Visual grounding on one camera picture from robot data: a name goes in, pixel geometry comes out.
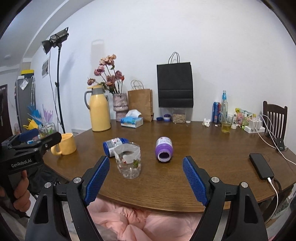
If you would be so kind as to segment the person's left hand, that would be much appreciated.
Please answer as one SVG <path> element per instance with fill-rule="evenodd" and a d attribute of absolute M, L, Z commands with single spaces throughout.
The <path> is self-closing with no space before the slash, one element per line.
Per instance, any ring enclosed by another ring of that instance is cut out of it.
<path fill-rule="evenodd" d="M 22 178 L 14 190 L 15 202 L 13 207 L 20 212 L 27 212 L 30 208 L 29 179 L 26 170 L 22 171 Z"/>

